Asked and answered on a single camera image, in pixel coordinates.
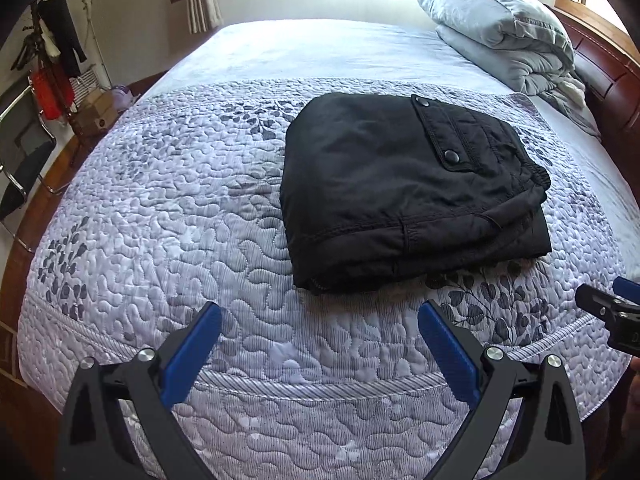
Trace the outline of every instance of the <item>black pants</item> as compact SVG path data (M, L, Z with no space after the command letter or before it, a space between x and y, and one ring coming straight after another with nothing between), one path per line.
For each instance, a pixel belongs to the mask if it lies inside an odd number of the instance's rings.
M280 202L297 286L372 290L551 250L549 176L488 115L334 93L313 99L286 141Z

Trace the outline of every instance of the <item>folded blanket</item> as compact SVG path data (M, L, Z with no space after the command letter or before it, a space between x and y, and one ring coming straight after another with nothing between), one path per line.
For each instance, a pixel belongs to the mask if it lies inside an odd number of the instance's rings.
M588 134L597 127L562 23L537 0L418 0L462 56L526 95L539 95Z

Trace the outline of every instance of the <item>bed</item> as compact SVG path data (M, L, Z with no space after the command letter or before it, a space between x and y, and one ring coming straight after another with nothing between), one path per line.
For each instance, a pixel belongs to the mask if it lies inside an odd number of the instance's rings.
M371 294L296 290L278 202L284 134L329 91L416 92L509 121L551 174L554 252ZM212 300L225 309L220 344L174 413L217 478L423 478L466 405L418 334L420 304L438 301L513 358L560 354L584 419L630 357L606 346L573 294L579 283L610 290L617 275L640 279L633 190L603 145L549 105L433 32L245 23L170 70L79 171L31 264L20 370L62 410L81 358L128 360ZM480 476L495 470L517 409ZM145 468L161 476L134 410L123 410Z

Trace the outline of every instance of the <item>metal screw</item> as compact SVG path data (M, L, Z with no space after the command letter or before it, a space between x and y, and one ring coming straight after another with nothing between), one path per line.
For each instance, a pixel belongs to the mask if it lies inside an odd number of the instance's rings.
M504 357L504 352L498 347L489 346L489 348L486 349L486 356L493 361L499 361Z
M85 357L80 361L80 367L82 370L88 370L95 365L95 359L93 357Z
M151 361L154 357L156 357L156 351L153 348L143 348L138 352L138 361L142 361L143 363Z
M546 362L552 365L553 368L559 368L562 366L562 359L557 355L550 355L546 358Z

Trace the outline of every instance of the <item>headboard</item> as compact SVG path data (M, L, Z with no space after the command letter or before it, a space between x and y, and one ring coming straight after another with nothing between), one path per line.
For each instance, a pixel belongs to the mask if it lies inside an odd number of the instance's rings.
M574 44L575 69L588 86L602 145L640 203L640 67L587 26L553 11Z

